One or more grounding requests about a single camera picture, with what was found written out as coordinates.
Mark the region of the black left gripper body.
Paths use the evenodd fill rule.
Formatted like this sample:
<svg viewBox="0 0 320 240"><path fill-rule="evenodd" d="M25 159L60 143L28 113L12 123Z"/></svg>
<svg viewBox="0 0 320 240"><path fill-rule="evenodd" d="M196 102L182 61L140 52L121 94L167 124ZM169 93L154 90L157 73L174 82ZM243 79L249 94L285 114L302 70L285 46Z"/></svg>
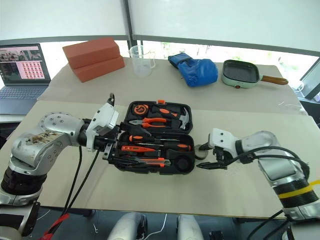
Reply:
<svg viewBox="0 0 320 240"><path fill-rule="evenodd" d="M102 159L110 161L113 158L114 148L117 146L118 135L121 133L121 126L116 125L113 130L104 135L94 138L93 149L102 153Z"/></svg>

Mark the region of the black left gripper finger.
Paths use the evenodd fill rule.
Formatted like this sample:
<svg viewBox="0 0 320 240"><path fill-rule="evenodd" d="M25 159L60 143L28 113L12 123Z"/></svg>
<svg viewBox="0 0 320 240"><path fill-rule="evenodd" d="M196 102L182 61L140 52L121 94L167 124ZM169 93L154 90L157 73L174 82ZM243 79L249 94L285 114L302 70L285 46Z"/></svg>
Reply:
<svg viewBox="0 0 320 240"><path fill-rule="evenodd" d="M142 128L140 125L133 125L125 122L120 123L120 129L134 136L150 137L152 135L148 130Z"/></svg>
<svg viewBox="0 0 320 240"><path fill-rule="evenodd" d="M121 166L133 166L140 163L140 159L136 156L114 156L109 160L109 164Z"/></svg>

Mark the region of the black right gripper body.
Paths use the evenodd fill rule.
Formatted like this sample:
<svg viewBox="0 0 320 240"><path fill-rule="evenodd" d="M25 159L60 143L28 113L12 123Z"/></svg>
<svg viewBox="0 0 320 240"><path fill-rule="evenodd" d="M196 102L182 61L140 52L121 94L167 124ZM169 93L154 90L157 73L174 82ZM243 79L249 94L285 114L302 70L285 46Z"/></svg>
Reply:
<svg viewBox="0 0 320 240"><path fill-rule="evenodd" d="M232 163L233 156L222 147L217 146L214 148L213 154L216 157L216 162L214 162L213 168L227 170L228 165Z"/></svg>

